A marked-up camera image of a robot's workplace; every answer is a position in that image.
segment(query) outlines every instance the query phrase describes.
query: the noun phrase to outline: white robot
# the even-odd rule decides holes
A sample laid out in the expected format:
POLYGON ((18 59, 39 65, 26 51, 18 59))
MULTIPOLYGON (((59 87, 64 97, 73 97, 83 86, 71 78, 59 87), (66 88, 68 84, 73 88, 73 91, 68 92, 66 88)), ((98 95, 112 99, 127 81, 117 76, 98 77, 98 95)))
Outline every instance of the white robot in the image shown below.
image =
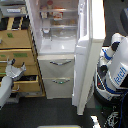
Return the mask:
POLYGON ((12 88, 14 86, 14 81, 17 81, 21 78, 24 71, 26 71, 25 64, 22 64, 21 68, 16 68, 12 66, 15 63, 15 60, 7 60, 6 67, 6 76, 2 78, 1 87, 0 87, 0 110, 8 100, 11 95, 12 88))
POLYGON ((96 73, 101 82, 102 89, 95 82, 96 91, 107 101, 120 99, 120 96, 128 89, 128 37, 119 33, 112 36, 111 46, 102 48, 99 67, 107 73, 104 79, 96 73))

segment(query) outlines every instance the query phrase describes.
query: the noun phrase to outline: refrigerator door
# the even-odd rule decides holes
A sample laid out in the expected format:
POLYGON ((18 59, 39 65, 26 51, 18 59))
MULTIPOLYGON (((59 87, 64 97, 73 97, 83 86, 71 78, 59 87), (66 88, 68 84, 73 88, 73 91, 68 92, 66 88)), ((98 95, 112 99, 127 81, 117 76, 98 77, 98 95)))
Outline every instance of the refrigerator door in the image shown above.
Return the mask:
POLYGON ((105 22, 102 0, 80 0, 78 9, 78 42, 75 48, 72 104, 77 106, 77 114, 83 115, 105 39, 105 22))

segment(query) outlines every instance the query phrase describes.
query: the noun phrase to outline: cabinet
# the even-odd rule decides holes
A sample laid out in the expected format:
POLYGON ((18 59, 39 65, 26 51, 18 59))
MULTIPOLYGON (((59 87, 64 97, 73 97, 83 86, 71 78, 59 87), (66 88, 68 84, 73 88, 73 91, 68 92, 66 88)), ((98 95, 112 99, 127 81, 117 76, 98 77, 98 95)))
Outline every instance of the cabinet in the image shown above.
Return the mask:
POLYGON ((0 31, 0 77, 5 76, 7 59, 15 59, 15 67, 21 67, 24 62, 26 71, 19 81, 14 82, 12 93, 18 92, 22 96, 45 96, 30 26, 21 30, 22 22, 23 17, 20 19, 19 28, 12 30, 14 18, 9 18, 7 29, 0 31))

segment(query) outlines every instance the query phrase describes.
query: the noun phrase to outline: gray floor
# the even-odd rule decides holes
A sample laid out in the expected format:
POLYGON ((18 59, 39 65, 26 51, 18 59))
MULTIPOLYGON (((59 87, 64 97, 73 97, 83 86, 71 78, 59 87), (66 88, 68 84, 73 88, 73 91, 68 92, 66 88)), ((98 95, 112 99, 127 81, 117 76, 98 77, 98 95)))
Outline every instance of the gray floor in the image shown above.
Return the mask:
MULTIPOLYGON (((121 10, 128 7, 128 0, 124 1, 104 0, 104 46, 111 44, 111 36, 116 32, 127 35, 120 22, 121 10)), ((92 128, 91 115, 98 117, 103 128, 106 119, 101 113, 101 104, 94 96, 85 108, 83 116, 78 116, 76 111, 76 107, 71 105, 71 99, 21 98, 19 104, 5 105, 0 111, 0 128, 36 128, 39 125, 79 125, 92 128)))

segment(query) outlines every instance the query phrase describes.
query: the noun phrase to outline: white refrigerator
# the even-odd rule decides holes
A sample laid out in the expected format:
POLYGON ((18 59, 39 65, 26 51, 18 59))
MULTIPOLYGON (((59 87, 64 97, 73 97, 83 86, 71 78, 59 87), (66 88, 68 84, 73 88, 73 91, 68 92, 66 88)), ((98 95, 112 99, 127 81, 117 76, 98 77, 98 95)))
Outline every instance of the white refrigerator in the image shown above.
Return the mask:
POLYGON ((74 55, 72 105, 82 115, 105 39, 103 0, 48 1, 26 0, 38 56, 74 55))

